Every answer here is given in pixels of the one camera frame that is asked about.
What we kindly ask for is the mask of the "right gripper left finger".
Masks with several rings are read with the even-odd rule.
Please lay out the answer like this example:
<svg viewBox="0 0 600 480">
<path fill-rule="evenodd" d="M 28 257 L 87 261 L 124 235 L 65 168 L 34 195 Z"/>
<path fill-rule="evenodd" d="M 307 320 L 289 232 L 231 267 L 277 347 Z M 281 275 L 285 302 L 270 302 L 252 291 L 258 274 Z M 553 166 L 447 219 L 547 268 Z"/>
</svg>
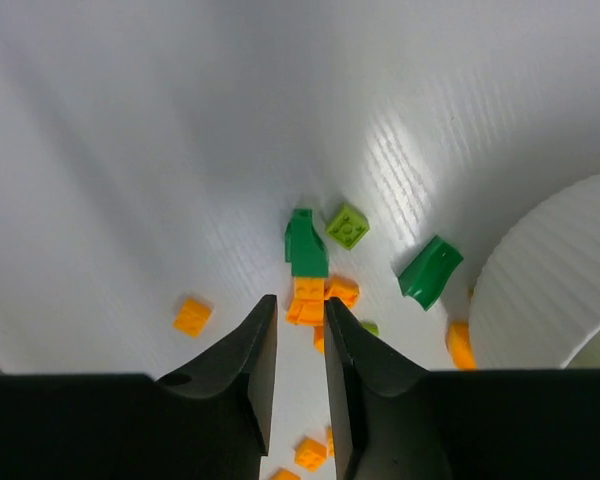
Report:
<svg viewBox="0 0 600 480">
<path fill-rule="evenodd" d="M 268 453 L 277 299 L 159 379 L 0 375 L 0 479 L 256 479 Z"/>
</svg>

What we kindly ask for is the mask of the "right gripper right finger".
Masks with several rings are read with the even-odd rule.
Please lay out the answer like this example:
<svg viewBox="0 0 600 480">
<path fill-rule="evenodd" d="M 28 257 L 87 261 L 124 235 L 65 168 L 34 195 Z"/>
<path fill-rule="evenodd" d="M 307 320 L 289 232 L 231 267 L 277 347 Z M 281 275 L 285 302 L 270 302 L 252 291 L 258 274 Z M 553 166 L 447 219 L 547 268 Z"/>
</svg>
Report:
<svg viewBox="0 0 600 480">
<path fill-rule="evenodd" d="M 325 305 L 341 479 L 600 479 L 600 369 L 429 371 Z"/>
</svg>

